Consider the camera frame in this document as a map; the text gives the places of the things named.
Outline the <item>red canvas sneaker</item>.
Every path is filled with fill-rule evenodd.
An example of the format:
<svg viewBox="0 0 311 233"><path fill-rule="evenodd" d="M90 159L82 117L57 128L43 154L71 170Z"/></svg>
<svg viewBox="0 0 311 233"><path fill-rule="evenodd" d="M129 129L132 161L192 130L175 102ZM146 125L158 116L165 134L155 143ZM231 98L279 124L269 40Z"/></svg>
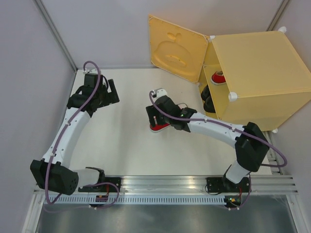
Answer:
<svg viewBox="0 0 311 233"><path fill-rule="evenodd" d="M211 76L211 82L214 85L222 85L226 83L224 73L222 71L216 71L212 76Z"/></svg>
<svg viewBox="0 0 311 233"><path fill-rule="evenodd" d="M162 130L168 128L168 127L170 127L170 124L167 124L167 123L164 124L164 125L158 125L158 124L156 124L155 126L152 126L152 125L149 126L150 130L151 130L152 132L154 132L154 133L157 133L157 132L159 132L159 131L162 131Z"/></svg>

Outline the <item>black patent loafer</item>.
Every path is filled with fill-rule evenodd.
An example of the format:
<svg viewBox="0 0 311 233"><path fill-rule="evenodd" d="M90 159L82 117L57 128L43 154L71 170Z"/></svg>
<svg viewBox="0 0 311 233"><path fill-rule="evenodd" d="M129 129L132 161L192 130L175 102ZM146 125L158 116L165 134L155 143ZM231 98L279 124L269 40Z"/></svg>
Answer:
<svg viewBox="0 0 311 233"><path fill-rule="evenodd" d="M209 90L208 85L206 85L206 86L203 88L203 90L202 90L200 96L201 96L201 99L202 99L203 101L206 101L206 99L207 99L208 97L210 97L210 90Z"/></svg>
<svg viewBox="0 0 311 233"><path fill-rule="evenodd" d="M204 102L203 108L208 113L216 113L211 96L207 97L207 99Z"/></svg>

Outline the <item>yellow cabinet door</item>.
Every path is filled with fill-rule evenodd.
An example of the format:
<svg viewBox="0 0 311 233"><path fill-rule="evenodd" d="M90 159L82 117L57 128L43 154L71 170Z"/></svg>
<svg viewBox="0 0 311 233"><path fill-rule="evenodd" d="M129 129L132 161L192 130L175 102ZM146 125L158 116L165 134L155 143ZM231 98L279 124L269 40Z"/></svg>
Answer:
<svg viewBox="0 0 311 233"><path fill-rule="evenodd" d="M151 63L191 83L197 83L209 37L148 15Z"/></svg>

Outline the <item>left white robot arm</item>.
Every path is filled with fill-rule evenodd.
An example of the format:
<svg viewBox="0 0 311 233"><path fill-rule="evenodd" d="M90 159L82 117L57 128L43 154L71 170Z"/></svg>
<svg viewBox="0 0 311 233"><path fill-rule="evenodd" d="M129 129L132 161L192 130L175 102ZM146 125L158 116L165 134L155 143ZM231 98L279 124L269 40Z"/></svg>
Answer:
<svg viewBox="0 0 311 233"><path fill-rule="evenodd" d="M90 166L71 170L69 166L78 139L93 114L119 101L113 79L85 74L84 84L68 100L64 120L53 143L41 160L33 160L30 165L39 188L63 195L71 195L77 188L90 187L95 192L105 189L104 170Z"/></svg>

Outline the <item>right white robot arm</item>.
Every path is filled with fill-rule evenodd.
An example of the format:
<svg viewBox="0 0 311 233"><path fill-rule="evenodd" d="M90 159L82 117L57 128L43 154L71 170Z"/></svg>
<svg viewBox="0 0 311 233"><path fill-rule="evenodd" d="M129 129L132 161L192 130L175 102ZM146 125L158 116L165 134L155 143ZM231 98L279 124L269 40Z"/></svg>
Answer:
<svg viewBox="0 0 311 233"><path fill-rule="evenodd" d="M237 125L207 117L188 107L180 108L163 89L149 93L151 105L146 107L151 127L168 124L179 131L211 136L234 148L236 160L222 177L228 192L237 189L251 172L257 172L269 147L257 124Z"/></svg>

